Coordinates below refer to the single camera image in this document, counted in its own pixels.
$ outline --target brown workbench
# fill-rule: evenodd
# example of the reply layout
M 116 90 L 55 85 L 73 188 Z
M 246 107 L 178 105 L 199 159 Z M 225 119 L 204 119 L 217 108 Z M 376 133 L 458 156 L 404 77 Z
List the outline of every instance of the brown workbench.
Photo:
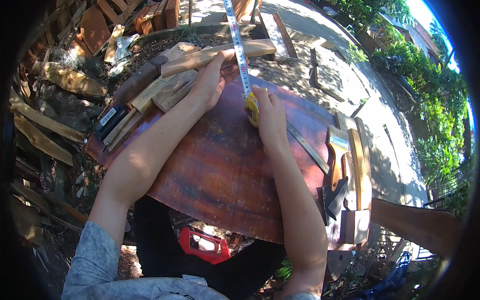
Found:
M 335 125 L 334 116 L 307 99 L 262 79 L 250 76 L 251 83 L 266 87 L 282 100 L 287 119 L 319 155 L 332 164 L 325 144 L 327 128 Z M 237 78 L 225 87 L 215 108 L 206 113 L 190 130 L 165 163 L 148 195 L 208 224 L 249 237 L 283 242 L 282 216 L 275 182 L 264 154 L 258 129 L 249 124 Z M 110 153 L 101 141 L 90 138 L 87 152 L 105 167 L 136 136 L 163 115 L 155 108 L 135 128 L 122 145 Z M 305 182 L 323 213 L 317 187 L 329 180 L 288 133 L 293 155 Z M 327 228 L 329 250 L 353 250 L 355 245 L 340 241 L 340 222 Z

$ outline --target dirt ground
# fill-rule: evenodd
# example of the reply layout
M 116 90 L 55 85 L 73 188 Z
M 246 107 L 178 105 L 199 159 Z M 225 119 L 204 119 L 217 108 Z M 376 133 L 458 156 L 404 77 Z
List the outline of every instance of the dirt ground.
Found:
M 242 35 L 243 40 L 262 38 L 255 34 Z M 108 97 L 105 98 L 104 106 L 111 101 L 113 92 L 125 82 L 132 74 L 134 74 L 143 64 L 149 62 L 153 57 L 163 52 L 165 49 L 172 47 L 180 41 L 192 41 L 196 46 L 219 46 L 231 42 L 231 36 L 225 34 L 218 34 L 214 36 L 195 35 L 195 36 L 177 36 L 162 41 L 154 41 L 143 46 L 134 46 L 132 48 L 132 56 L 129 59 L 123 73 L 120 75 L 117 82 L 110 88 Z M 303 44 L 300 46 L 299 57 L 309 57 L 309 45 Z M 338 108 L 333 107 L 331 103 L 331 96 L 324 93 L 322 90 L 313 87 L 310 77 L 310 61 L 309 59 L 300 59 L 296 64 L 287 64 L 281 62 L 267 61 L 262 57 L 250 58 L 250 72 L 252 75 L 262 78 L 264 80 L 275 83 L 293 93 L 300 95 L 311 102 L 324 107 L 325 109 L 335 112 Z M 79 149 L 79 152 L 74 154 L 74 165 L 66 174 L 67 180 L 65 183 L 67 202 L 78 209 L 79 211 L 88 214 L 92 208 L 95 200 L 98 187 L 107 171 L 103 166 L 91 158 L 84 149 Z M 128 212 L 128 223 L 132 224 L 134 219 L 133 207 Z M 180 212 L 173 211 L 171 213 L 171 221 L 174 224 L 174 230 L 177 236 L 180 236 L 180 230 L 184 226 L 192 226 L 202 230 L 206 225 L 204 222 L 193 219 Z M 52 222 L 52 226 L 46 226 L 48 242 L 46 250 L 50 258 L 50 265 L 53 265 L 56 274 L 53 276 L 53 282 L 59 287 L 63 286 L 64 278 L 70 268 L 71 259 L 74 256 L 75 248 L 78 244 L 80 234 L 69 227 L 66 227 L 58 222 Z M 225 238 L 232 249 L 231 255 L 235 255 L 238 251 L 252 242 L 252 239 L 242 237 L 236 233 L 232 233 L 222 228 L 214 227 L 214 234 L 216 236 Z M 378 271 L 385 268 L 384 265 L 378 267 L 379 255 L 382 252 L 384 245 L 373 245 L 367 252 L 357 253 L 349 268 L 345 271 L 343 276 L 334 283 L 324 285 L 325 297 L 343 298 L 346 297 L 352 290 L 365 288 L 373 281 L 369 274 L 371 266 Z M 138 278 L 141 274 L 141 266 L 138 263 L 135 247 L 135 235 L 132 230 L 125 233 L 124 246 L 121 249 L 121 256 L 118 268 L 118 279 Z M 268 280 L 265 285 L 259 289 L 252 299 L 272 299 L 274 294 L 282 289 L 284 280 L 274 275 Z

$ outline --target barcode label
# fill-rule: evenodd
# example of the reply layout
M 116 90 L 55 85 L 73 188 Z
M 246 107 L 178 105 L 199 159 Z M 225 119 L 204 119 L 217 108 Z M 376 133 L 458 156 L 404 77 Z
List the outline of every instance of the barcode label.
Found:
M 105 116 L 103 116 L 103 118 L 100 120 L 100 124 L 102 124 L 102 126 L 105 126 L 105 124 L 108 122 L 108 120 L 110 120 L 110 118 L 113 117 L 113 115 L 116 112 L 117 111 L 115 110 L 115 108 L 110 108 L 108 113 Z
M 241 84 L 243 85 L 243 97 L 246 99 L 252 92 L 250 87 L 250 78 L 248 76 L 247 60 L 245 59 L 245 52 L 243 51 L 243 45 L 241 44 L 240 30 L 235 18 L 233 5 L 231 0 L 223 0 L 223 5 L 227 11 L 227 21 L 230 25 L 230 33 L 233 40 L 233 48 L 235 49 L 235 55 L 237 56 L 237 63 L 240 70 Z

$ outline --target motorcycle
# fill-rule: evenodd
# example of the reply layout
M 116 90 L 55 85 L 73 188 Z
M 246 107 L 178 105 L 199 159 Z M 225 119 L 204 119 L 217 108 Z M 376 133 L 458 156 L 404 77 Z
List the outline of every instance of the motorcycle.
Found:
M 394 95 L 394 105 L 400 112 L 412 111 L 419 103 L 417 93 L 405 80 L 405 77 L 398 75 L 398 66 L 401 64 L 400 56 L 375 56 L 371 59 L 372 68 L 385 76 Z

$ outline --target paint brush handle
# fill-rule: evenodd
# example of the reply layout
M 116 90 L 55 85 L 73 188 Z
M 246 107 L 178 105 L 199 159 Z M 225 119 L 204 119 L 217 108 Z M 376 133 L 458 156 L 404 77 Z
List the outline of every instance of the paint brush handle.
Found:
M 342 166 L 342 156 L 347 153 L 348 150 L 342 147 L 339 147 L 335 144 L 328 143 L 330 148 L 333 151 L 333 165 L 332 173 L 330 174 L 330 188 L 332 191 L 335 191 L 336 186 L 338 185 L 338 180 L 340 179 L 340 167 Z

